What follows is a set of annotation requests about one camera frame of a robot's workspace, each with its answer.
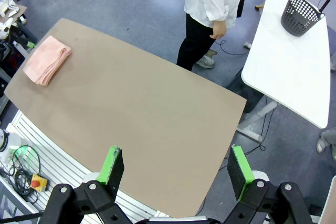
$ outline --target black pole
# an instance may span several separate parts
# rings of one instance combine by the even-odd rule
[[[323,5],[322,7],[319,9],[320,12],[323,12],[323,10],[325,9],[325,7],[329,4],[331,0],[327,0]]]

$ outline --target pink cloth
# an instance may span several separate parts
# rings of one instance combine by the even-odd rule
[[[49,36],[35,50],[23,72],[36,84],[46,86],[70,54],[70,47]]]

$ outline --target brown table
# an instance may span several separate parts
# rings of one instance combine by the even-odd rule
[[[192,216],[222,163],[245,99],[155,55],[61,19],[72,48],[49,86],[17,71],[5,93],[52,141],[92,171],[123,149],[120,189],[173,217]]]
[[[25,13],[27,7],[23,6],[23,5],[18,5],[16,4],[16,6],[19,7],[19,11],[13,15],[11,18],[13,18],[14,21],[16,21],[23,13]],[[7,9],[7,11],[5,12],[5,17],[1,17],[0,16],[0,22],[1,23],[5,23],[8,19],[9,19],[9,14],[12,12],[13,10],[11,9]]]

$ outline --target perforated plastic basket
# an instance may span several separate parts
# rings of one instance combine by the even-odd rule
[[[306,0],[288,0],[281,23],[287,32],[300,37],[324,17],[322,14]]]

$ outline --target screw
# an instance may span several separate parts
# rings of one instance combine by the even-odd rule
[[[291,189],[292,189],[292,186],[289,185],[289,184],[286,184],[286,185],[285,185],[285,189],[286,189],[286,190],[291,190]]]
[[[91,185],[89,185],[89,188],[90,188],[91,190],[95,190],[96,185],[95,185],[95,184],[91,184]]]
[[[258,187],[264,187],[264,185],[265,185],[265,184],[264,184],[264,182],[262,182],[262,181],[259,181],[259,182],[257,183],[257,186],[258,186]]]

